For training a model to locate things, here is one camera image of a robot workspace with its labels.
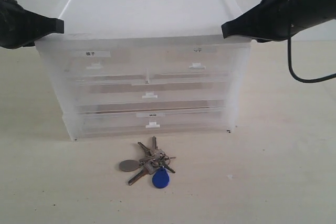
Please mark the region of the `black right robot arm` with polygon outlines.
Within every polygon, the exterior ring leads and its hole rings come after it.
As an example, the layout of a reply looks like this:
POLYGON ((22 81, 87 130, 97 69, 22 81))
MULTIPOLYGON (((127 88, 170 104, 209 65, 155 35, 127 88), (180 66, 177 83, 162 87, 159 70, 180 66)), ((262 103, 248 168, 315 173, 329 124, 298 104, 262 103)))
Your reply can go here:
POLYGON ((333 19, 335 0, 261 0, 221 28, 224 38, 240 36, 264 43, 287 40, 333 19))

